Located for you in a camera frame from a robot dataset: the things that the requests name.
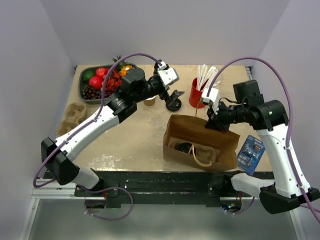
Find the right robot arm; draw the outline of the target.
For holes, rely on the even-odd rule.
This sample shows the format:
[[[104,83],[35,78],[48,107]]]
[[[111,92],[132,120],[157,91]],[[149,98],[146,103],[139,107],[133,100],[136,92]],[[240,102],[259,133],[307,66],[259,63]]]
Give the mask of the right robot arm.
[[[218,89],[203,90],[200,100],[209,107],[205,128],[226,133],[231,124],[252,126],[264,144],[274,181],[237,173],[223,183],[223,192],[230,197],[243,192],[258,198],[273,215],[319,199],[320,191],[311,187],[304,177],[293,146],[286,145],[290,121],[284,105],[278,100],[266,102],[256,80],[237,83],[233,90],[236,104],[230,106],[220,102]]]

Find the brown paper bag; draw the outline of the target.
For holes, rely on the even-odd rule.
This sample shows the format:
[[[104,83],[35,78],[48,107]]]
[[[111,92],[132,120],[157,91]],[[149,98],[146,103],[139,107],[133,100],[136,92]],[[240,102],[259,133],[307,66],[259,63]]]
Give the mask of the brown paper bag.
[[[191,116],[173,114],[169,118],[163,136],[163,159],[199,170],[221,173],[237,168],[237,153],[240,136],[232,131],[226,133],[205,128],[206,120]],[[189,142],[207,146],[217,151],[215,162],[201,162],[195,155],[189,155],[169,147],[172,142]]]

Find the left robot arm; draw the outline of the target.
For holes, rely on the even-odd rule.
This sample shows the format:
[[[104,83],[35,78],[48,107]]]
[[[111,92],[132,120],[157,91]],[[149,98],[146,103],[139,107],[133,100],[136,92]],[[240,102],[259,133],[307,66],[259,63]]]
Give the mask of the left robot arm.
[[[65,135],[55,140],[47,137],[41,142],[42,166],[61,186],[74,183],[85,187],[92,196],[99,196],[104,190],[102,180],[93,170],[81,168],[73,161],[100,135],[137,111],[139,102],[159,96],[168,108],[174,106],[184,92],[174,90],[168,94],[168,89],[179,79],[172,67],[156,69],[149,80],[143,69],[129,69],[115,93],[92,116]]]

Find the black cup lid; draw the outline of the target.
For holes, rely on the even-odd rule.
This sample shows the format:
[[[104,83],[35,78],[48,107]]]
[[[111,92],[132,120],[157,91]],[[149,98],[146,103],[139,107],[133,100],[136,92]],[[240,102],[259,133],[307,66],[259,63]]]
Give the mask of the black cup lid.
[[[165,104],[166,108],[171,111],[171,112],[176,112],[181,109],[182,107],[182,102],[180,99],[176,99],[173,101],[171,104]]]
[[[196,147],[190,142],[178,143],[174,149],[189,155],[197,154]]]

